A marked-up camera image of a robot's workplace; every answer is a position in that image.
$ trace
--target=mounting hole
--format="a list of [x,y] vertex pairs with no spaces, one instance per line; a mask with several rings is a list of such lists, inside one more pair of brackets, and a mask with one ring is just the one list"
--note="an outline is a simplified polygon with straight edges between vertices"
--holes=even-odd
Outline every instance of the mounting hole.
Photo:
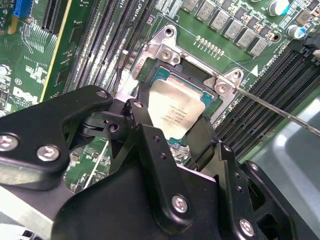
[[165,35],[168,37],[168,38],[171,38],[173,35],[174,35],[175,31],[172,29],[172,28],[167,28],[165,30]]
[[239,78],[241,78],[241,76],[242,76],[242,74],[241,74],[241,72],[239,72],[239,71],[236,71],[236,72],[233,74],[233,78],[234,78],[234,79],[239,79]]
[[99,97],[104,98],[104,99],[108,97],[107,93],[105,91],[102,91],[102,90],[97,91],[96,94]]
[[163,160],[166,160],[167,159],[167,155],[164,152],[162,152],[162,153],[160,153],[160,158],[163,159]]
[[118,124],[112,123],[108,126],[108,131],[112,134],[114,134],[116,131],[118,131],[119,126]]
[[244,191],[242,190],[242,187],[240,186],[236,186],[236,190],[239,192],[239,193],[243,193]]
[[278,43],[281,40],[281,35],[277,33],[276,35],[274,35],[274,37],[271,40],[274,43]]
[[154,136],[154,137],[153,137],[153,140],[154,140],[155,142],[159,142],[159,141],[160,141],[160,138],[159,138],[158,136]]

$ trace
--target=metal bracket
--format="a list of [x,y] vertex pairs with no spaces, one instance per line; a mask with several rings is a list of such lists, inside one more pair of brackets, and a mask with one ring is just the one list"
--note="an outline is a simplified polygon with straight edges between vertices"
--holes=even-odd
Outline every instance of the metal bracket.
[[216,93],[220,95],[220,99],[223,101],[223,103],[210,117],[210,121],[212,124],[217,121],[220,115],[226,110],[226,108],[236,97],[237,93],[234,90],[233,86],[229,84],[229,81],[239,87],[243,77],[244,72],[240,68],[235,68],[223,76],[220,75],[215,81],[214,79],[210,78],[204,82],[204,84],[208,87],[214,88]]
[[175,66],[181,62],[181,58],[197,66],[211,76],[219,75],[207,64],[193,57],[190,53],[177,46],[178,31],[174,25],[163,27],[147,44],[132,70],[132,78],[137,79],[147,58],[160,59],[161,61]]

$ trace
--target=gray metal panel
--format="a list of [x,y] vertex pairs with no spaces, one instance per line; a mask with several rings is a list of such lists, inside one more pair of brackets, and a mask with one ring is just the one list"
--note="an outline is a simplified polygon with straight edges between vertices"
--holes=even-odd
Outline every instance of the gray metal panel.
[[[320,129],[320,96],[298,116]],[[320,238],[320,138],[291,122],[250,160]]]

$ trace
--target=metal rod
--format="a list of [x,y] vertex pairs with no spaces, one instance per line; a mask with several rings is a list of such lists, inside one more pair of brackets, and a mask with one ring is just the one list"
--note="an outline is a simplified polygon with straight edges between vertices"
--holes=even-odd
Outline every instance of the metal rod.
[[320,130],[316,129],[315,127],[311,126],[310,124],[308,124],[307,122],[303,121],[302,119],[293,116],[292,114],[281,110],[280,108],[277,108],[276,106],[273,106],[272,104],[262,100],[261,98],[241,89],[240,87],[236,86],[232,81],[228,80],[228,79],[223,79],[224,82],[226,82],[228,85],[230,85],[233,89],[237,90],[239,93],[241,93],[242,95],[252,99],[253,101],[256,101],[257,103],[265,106],[266,108],[270,109],[271,111],[275,112],[276,114],[281,115],[284,118],[289,119],[290,121],[300,125],[301,127],[309,130],[311,133],[315,134],[316,136],[320,137]]

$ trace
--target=surface-mount component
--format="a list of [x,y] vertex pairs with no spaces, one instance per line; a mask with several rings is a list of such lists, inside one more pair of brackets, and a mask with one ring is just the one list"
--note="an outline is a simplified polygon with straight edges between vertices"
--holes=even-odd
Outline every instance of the surface-mount component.
[[269,27],[268,25],[265,25],[265,26],[261,29],[259,35],[264,38],[270,31],[271,31],[271,27]]
[[305,25],[311,18],[311,14],[307,10],[303,10],[295,21],[300,25]]
[[224,0],[224,2],[221,5],[221,8],[225,11],[228,11],[229,7],[233,2],[234,2],[233,0]]
[[244,7],[240,7],[235,13],[234,18],[240,21],[245,13],[247,13],[247,10]]
[[241,31],[242,27],[243,25],[240,22],[238,22],[237,20],[233,20],[223,34],[225,37],[234,40],[238,33]]
[[71,30],[71,35],[69,38],[69,43],[73,43],[81,38],[82,32],[84,27],[83,26],[75,26]]
[[290,25],[286,31],[286,34],[294,39],[300,40],[307,35],[307,30],[297,25]]
[[306,8],[312,11],[319,5],[319,3],[320,2],[318,0],[312,0]]
[[215,10],[215,5],[212,2],[206,0],[203,2],[199,11],[196,13],[196,17],[199,20],[206,22],[214,10]]
[[245,29],[239,34],[236,43],[243,48],[247,48],[255,36],[256,34],[253,31],[250,29]]
[[256,57],[259,57],[261,55],[261,53],[266,49],[266,47],[268,46],[268,43],[259,38],[255,44],[253,44],[253,46],[250,48],[249,52],[256,56]]
[[65,81],[68,77],[69,71],[70,71],[70,69],[68,67],[65,68],[64,70],[60,71],[58,73],[58,76],[56,77],[55,84],[58,85],[58,84],[62,83],[63,81]]
[[229,15],[225,11],[218,11],[213,17],[211,27],[217,31],[221,31],[229,20]]
[[273,0],[268,7],[270,16],[283,16],[286,15],[290,9],[289,0]]
[[247,27],[250,28],[250,29],[254,29],[255,28],[255,25],[259,22],[259,19],[256,18],[255,16],[253,16],[249,22],[247,23]]
[[32,2],[32,0],[16,0],[13,15],[18,18],[28,17],[31,11]]
[[184,0],[182,3],[182,8],[191,13],[195,9],[198,2],[199,0]]

